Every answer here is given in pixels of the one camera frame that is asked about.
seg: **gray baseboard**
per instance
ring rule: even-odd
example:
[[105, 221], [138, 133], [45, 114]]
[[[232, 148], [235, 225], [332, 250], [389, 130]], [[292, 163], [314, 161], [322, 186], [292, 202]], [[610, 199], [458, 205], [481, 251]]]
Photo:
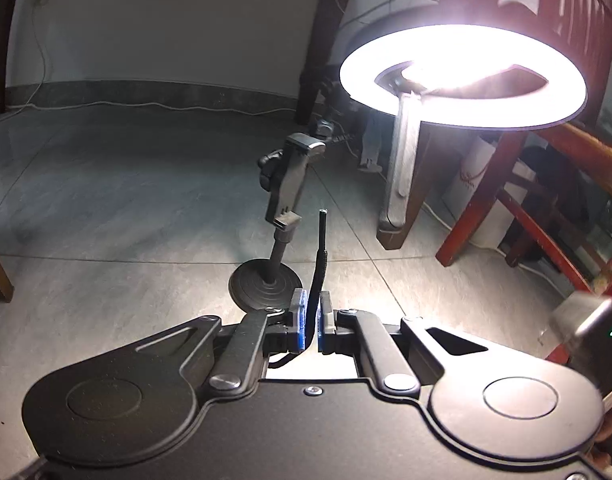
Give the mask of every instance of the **gray baseboard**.
[[[7, 88], [6, 105], [24, 104], [36, 88], [36, 84]], [[290, 110], [294, 110], [297, 105], [296, 98], [266, 92], [145, 80], [47, 82], [32, 99], [34, 104], [41, 107], [71, 106], [96, 101], [122, 104], [157, 102], [176, 108], [234, 108], [249, 113], [289, 108], [273, 114], [277, 118], [288, 120], [293, 116]]]

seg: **round black base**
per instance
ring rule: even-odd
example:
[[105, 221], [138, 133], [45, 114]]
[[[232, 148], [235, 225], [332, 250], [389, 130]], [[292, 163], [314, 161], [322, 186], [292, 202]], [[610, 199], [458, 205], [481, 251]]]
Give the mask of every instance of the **round black base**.
[[301, 280], [294, 270], [281, 264], [274, 283], [262, 279], [268, 260], [249, 260], [235, 269], [228, 282], [228, 292], [237, 306], [244, 312], [262, 310], [267, 306], [288, 308], [292, 293], [301, 288]]

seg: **glowing white ring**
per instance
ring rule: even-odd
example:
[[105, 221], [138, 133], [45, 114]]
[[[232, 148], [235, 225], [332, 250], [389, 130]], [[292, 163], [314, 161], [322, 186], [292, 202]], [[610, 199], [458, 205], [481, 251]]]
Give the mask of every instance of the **glowing white ring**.
[[430, 25], [382, 36], [355, 50], [341, 66], [343, 88], [352, 99], [397, 115], [395, 95], [375, 83], [387, 68], [413, 61], [503, 53], [541, 75], [547, 83], [529, 94], [500, 99], [423, 97], [422, 121], [471, 128], [523, 129], [547, 126], [573, 117], [586, 102], [586, 84], [577, 67], [563, 54], [527, 36], [481, 25]]

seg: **tile floor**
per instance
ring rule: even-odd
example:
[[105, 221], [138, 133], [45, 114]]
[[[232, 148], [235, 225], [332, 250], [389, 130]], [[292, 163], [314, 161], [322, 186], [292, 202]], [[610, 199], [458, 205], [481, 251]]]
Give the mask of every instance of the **tile floor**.
[[[233, 114], [112, 107], [28, 111], [0, 124], [0, 255], [16, 290], [0, 304], [0, 476], [33, 457], [20, 407], [46, 373], [202, 314], [243, 313], [228, 296], [236, 264], [269, 254], [257, 158], [291, 123]], [[336, 308], [404, 314], [543, 356], [560, 302], [491, 251], [444, 269], [446, 231], [423, 212], [404, 247], [375, 238], [383, 181], [340, 144], [308, 172], [304, 217], [286, 251], [310, 283], [317, 211], [329, 211], [325, 287]], [[284, 376], [352, 375], [343, 356], [310, 353]]]

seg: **black tripod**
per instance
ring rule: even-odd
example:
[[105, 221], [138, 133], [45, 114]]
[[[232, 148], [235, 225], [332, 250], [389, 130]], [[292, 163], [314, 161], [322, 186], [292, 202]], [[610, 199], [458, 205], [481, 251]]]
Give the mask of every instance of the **black tripod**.
[[265, 308], [287, 308], [301, 280], [281, 262], [301, 216], [293, 211], [304, 184], [310, 157], [324, 153], [326, 145], [306, 134], [292, 134], [283, 149], [259, 159], [259, 183], [270, 192], [265, 219], [275, 226], [275, 244], [270, 258], [249, 260], [235, 269], [228, 282], [233, 301], [244, 312]]

